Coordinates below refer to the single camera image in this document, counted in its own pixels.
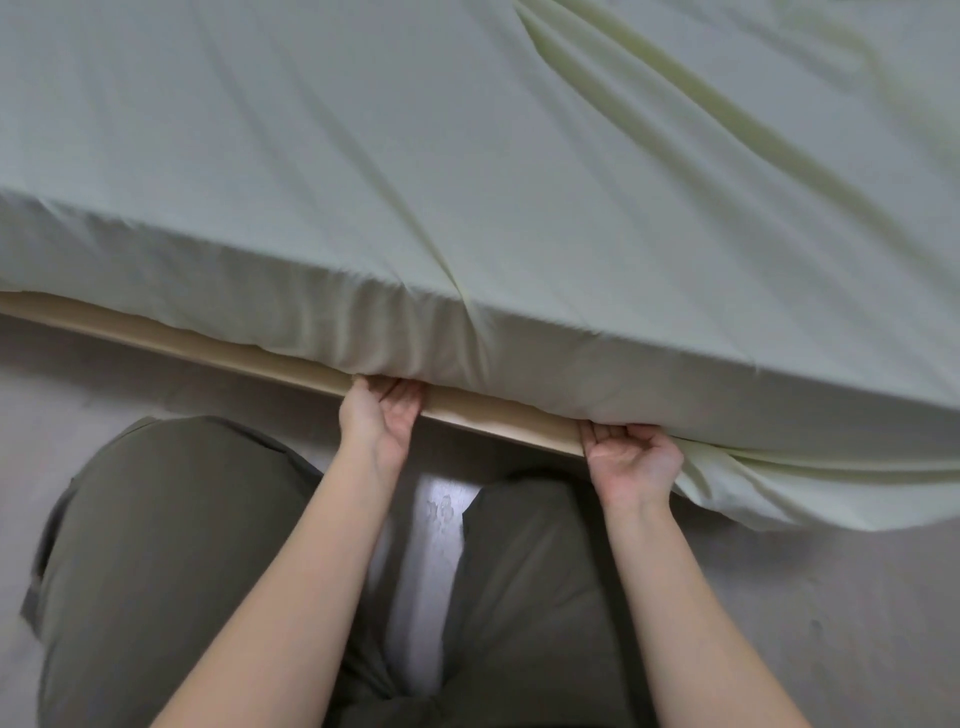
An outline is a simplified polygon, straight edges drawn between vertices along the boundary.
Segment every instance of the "fitted sheet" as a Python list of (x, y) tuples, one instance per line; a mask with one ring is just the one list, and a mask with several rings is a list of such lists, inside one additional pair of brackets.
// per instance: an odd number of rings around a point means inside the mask
[(953, 3), (0, 2), (0, 286), (960, 515)]

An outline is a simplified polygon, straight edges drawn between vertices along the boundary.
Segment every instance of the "finger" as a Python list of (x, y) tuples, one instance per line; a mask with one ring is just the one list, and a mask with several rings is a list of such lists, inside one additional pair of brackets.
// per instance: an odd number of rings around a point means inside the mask
[(383, 402), (388, 405), (396, 405), (403, 401), (403, 397), (410, 388), (410, 379), (398, 379), (394, 386), (383, 396)]
[(351, 377), (352, 383), (351, 388), (354, 389), (370, 389), (370, 380), (363, 375), (353, 375)]
[(660, 432), (660, 428), (656, 425), (627, 425), (627, 432), (631, 437), (636, 437), (643, 442), (650, 442)]
[(590, 420), (577, 420), (577, 427), (580, 429), (580, 444), (584, 446), (584, 455), (586, 455), (597, 444), (593, 423)]
[(371, 392), (380, 401), (384, 401), (399, 382), (395, 376), (375, 376), (371, 380)]
[(423, 409), (424, 389), (422, 382), (403, 379), (390, 393), (390, 411), (404, 422), (412, 424)]
[(421, 381), (411, 379), (403, 398), (407, 414), (413, 419), (416, 419), (423, 409), (423, 397), (425, 394), (426, 385)]

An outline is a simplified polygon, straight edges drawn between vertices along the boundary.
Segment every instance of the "leg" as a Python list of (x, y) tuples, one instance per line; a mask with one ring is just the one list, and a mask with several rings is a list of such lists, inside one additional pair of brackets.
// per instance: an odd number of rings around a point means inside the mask
[[(38, 723), (147, 726), (273, 560), (321, 474), (213, 418), (137, 423), (74, 478), (24, 604), (46, 648)], [(349, 699), (389, 697), (378, 652)]]
[(444, 628), (441, 706), (466, 724), (654, 725), (600, 504), (528, 476), (481, 491)]

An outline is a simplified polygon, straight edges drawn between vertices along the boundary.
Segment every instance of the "white floor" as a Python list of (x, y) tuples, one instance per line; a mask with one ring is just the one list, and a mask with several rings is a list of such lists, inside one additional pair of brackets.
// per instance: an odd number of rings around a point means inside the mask
[[(218, 414), (323, 469), (337, 402), (0, 316), (0, 725), (34, 721), (41, 653), (16, 613), (47, 512), (104, 442), (147, 415)], [(388, 662), (433, 691), (478, 488), (576, 461), (422, 423), (371, 569)], [(678, 503), (721, 600), (814, 724), (960, 725), (960, 522), (891, 534), (756, 534)]]

